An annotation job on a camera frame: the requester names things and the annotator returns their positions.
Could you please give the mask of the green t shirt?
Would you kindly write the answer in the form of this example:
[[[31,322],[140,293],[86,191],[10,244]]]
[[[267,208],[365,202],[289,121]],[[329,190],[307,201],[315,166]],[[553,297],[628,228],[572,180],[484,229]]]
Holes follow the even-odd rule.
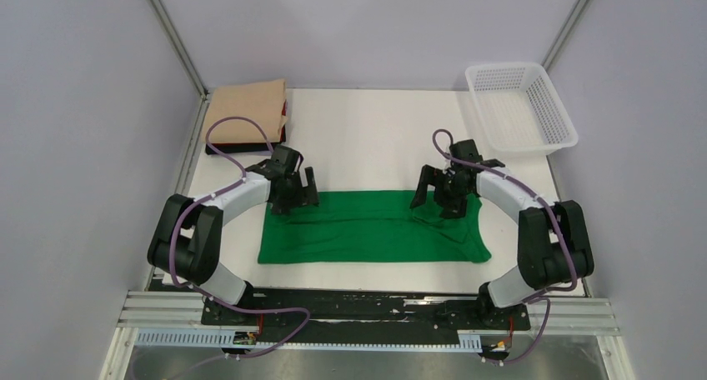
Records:
[[[412,208],[412,190],[321,192],[317,206],[264,215],[260,264],[486,263],[482,203],[462,218],[443,218],[431,196]]]

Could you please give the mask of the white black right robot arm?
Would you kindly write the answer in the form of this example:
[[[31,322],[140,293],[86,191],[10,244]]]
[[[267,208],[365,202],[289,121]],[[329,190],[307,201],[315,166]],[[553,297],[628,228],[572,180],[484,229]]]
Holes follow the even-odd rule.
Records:
[[[446,168],[422,166],[410,206],[432,199],[444,220],[464,218],[473,197],[489,200],[517,225],[517,264],[485,283],[476,316],[487,328],[509,317],[509,307],[550,291],[572,291],[594,273],[594,257],[582,207],[574,200],[549,202],[497,159],[483,159],[472,139],[444,152]]]

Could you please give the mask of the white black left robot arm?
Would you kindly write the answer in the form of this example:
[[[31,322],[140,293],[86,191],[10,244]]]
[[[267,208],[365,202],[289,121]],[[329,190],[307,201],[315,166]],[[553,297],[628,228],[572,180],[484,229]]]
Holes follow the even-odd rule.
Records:
[[[271,157],[241,169],[240,178],[200,197],[175,193],[163,206],[147,252],[148,262],[173,283],[198,288],[223,304],[233,323],[248,323],[255,301],[251,284],[220,262],[223,227],[250,208],[268,204],[273,215],[319,203],[315,173],[300,152],[277,146]]]

